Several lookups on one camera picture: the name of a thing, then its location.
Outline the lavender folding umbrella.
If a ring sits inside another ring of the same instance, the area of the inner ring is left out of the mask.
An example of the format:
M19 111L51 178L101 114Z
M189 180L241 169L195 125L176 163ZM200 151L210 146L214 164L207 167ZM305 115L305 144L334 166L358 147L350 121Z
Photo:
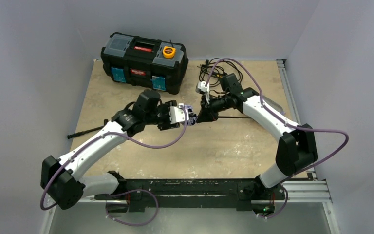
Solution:
M188 111L189 119L185 123L179 123L182 125L192 126L196 124L197 114L193 112L192 106L184 105L185 110Z

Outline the pink umbrella case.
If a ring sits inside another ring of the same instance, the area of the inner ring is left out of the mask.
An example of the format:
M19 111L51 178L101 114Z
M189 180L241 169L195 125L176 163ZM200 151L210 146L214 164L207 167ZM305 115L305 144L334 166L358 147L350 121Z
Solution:
M268 97L264 97L263 100L269 104L271 107L273 107L276 111L278 111L281 115L285 115L286 112L285 110L283 109L283 107L281 105L279 105L278 103L276 103L275 101L271 100L270 98Z

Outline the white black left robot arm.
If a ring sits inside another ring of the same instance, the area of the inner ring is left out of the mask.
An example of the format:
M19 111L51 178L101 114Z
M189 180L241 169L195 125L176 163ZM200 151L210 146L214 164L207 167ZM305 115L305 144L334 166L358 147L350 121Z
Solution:
M85 173L108 152L131 141L150 149L164 149L180 140L152 146L137 141L134 135L148 125L160 130L187 126L188 110L176 100L162 102L157 91L144 90L136 101L128 103L90 139L59 158L48 156L41 167L40 185L43 194L42 210L58 206L63 210L74 206L81 198L94 195L117 195L125 189L125 180L118 172L107 172L100 176L85 177Z

